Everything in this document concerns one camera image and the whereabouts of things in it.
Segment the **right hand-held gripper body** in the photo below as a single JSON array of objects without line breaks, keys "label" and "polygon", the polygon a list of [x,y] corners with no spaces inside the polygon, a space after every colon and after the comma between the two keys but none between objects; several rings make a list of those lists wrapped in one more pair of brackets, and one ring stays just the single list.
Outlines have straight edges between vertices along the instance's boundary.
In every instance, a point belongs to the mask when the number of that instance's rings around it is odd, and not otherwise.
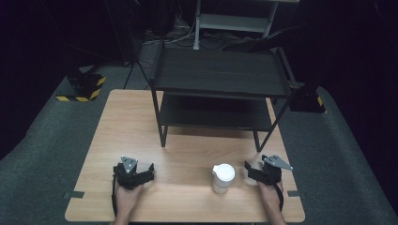
[{"label": "right hand-held gripper body", "polygon": [[265,185],[275,185],[282,181],[282,169],[292,171],[293,167],[278,155],[262,156],[263,168],[260,181]]}]

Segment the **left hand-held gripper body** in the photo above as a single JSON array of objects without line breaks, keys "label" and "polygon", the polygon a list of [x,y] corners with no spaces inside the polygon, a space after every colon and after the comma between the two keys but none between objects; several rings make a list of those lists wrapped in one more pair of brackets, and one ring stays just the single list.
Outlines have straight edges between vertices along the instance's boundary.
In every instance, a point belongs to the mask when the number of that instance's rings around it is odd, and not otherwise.
[{"label": "left hand-held gripper body", "polygon": [[137,165],[137,159],[121,157],[121,164],[118,166],[118,183],[121,187],[133,190],[144,183],[143,178],[136,172]]}]

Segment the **person's right hand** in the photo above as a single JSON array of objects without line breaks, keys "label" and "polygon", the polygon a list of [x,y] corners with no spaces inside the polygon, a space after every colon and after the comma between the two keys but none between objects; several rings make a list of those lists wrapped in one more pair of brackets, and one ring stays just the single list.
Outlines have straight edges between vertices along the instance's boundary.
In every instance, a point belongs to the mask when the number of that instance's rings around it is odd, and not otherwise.
[{"label": "person's right hand", "polygon": [[265,207],[269,219],[280,217],[282,211],[280,209],[280,199],[277,188],[274,186],[267,186],[264,183],[258,182],[261,201]]}]

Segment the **white cup with lid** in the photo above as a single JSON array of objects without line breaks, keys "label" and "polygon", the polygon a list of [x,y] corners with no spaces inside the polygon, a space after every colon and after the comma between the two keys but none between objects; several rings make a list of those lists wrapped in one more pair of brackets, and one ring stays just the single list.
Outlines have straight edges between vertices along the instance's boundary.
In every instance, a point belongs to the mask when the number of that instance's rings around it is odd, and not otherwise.
[{"label": "white cup with lid", "polygon": [[212,174],[212,189],[218,194],[224,194],[234,181],[236,172],[232,165],[223,163],[215,165]]}]

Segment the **black yellow striped stand base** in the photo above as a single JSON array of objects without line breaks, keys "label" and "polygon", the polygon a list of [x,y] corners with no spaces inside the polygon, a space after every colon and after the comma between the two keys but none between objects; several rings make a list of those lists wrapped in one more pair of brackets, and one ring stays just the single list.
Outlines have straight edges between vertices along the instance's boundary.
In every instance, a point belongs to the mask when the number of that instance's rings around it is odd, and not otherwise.
[{"label": "black yellow striped stand base", "polygon": [[289,107],[292,112],[324,113],[326,111],[323,100],[316,91],[308,91],[304,88],[296,91]]},{"label": "black yellow striped stand base", "polygon": [[67,76],[57,87],[55,97],[59,101],[87,102],[100,94],[106,78],[99,74]]}]

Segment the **black two-tier shelf rack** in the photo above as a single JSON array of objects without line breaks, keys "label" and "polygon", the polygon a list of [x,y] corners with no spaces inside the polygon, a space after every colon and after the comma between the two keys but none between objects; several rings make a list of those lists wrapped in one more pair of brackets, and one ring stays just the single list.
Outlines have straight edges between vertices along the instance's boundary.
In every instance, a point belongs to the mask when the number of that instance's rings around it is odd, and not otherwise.
[{"label": "black two-tier shelf rack", "polygon": [[148,84],[161,145],[169,127],[226,128],[253,134],[262,151],[299,89],[284,50],[213,52],[157,47]]}]

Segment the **black tripod stand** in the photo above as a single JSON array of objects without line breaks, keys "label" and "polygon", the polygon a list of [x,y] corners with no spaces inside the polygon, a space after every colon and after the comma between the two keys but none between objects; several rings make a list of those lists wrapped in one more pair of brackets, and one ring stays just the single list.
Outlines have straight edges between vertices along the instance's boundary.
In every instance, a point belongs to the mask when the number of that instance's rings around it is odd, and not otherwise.
[{"label": "black tripod stand", "polygon": [[138,59],[131,65],[127,79],[123,84],[124,89],[146,90],[149,88],[147,78],[153,66],[153,52],[149,45],[141,48]]}]

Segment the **white metal stand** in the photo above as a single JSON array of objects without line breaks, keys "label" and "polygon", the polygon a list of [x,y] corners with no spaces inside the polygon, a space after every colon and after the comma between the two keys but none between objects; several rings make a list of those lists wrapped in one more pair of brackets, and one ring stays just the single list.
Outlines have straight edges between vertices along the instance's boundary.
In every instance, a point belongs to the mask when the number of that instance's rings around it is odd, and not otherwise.
[{"label": "white metal stand", "polygon": [[265,38],[270,32],[278,5],[280,3],[297,4],[299,2],[299,0],[261,1],[271,3],[269,14],[265,18],[251,18],[242,16],[202,13],[202,0],[197,0],[195,9],[195,33],[193,48],[195,50],[200,49],[200,30],[202,28],[261,33],[262,37]]}]

